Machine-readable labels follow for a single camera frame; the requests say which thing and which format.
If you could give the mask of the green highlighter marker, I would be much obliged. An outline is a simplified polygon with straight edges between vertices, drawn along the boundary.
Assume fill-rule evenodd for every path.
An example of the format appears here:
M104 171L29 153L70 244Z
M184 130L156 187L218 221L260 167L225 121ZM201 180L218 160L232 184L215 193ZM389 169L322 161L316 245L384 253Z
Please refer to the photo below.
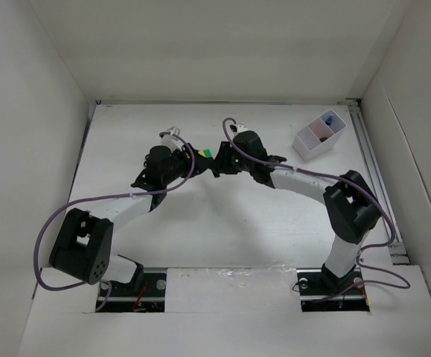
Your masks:
M211 150L209 150L209 149L204 149L204 150L203 150L203 155L204 155L206 158L211 158L211 157L212 157Z

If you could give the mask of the orange highlighter marker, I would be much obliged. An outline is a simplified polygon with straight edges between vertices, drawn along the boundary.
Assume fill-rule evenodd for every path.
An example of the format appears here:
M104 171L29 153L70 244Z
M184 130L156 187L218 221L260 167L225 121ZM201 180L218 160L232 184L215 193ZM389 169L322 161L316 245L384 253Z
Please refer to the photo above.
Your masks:
M319 126L312 126L310 129L316 136L321 136L323 133L322 128Z

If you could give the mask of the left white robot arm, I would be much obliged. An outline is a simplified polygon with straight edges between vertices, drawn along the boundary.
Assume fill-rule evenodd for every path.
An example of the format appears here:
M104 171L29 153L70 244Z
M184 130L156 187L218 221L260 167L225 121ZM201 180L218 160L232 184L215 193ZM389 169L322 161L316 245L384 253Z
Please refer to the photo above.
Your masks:
M210 150L197 151L190 144L175 150L163 145L151 148L129 193L90 211L73 208L66 213L50 266L89 285L101 281L109 268L115 231L155 210L174 181L204 173L213 161Z

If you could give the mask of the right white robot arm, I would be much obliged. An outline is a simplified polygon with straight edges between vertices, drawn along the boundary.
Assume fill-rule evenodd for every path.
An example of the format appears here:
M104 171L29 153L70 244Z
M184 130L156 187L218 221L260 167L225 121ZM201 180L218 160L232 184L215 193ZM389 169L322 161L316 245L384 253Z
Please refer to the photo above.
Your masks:
M375 204L365 196L372 191L363 177L354 170L340 176L341 181L328 184L319 177L304 175L283 167L286 158L268 155L259 136L247 130L220 144L211 164L214 176L247 172L257 183L279 190L288 190L311 198L326 207L335 233L331 252L322 265L321 284L337 293L352 281L356 256L370 230L380 218Z

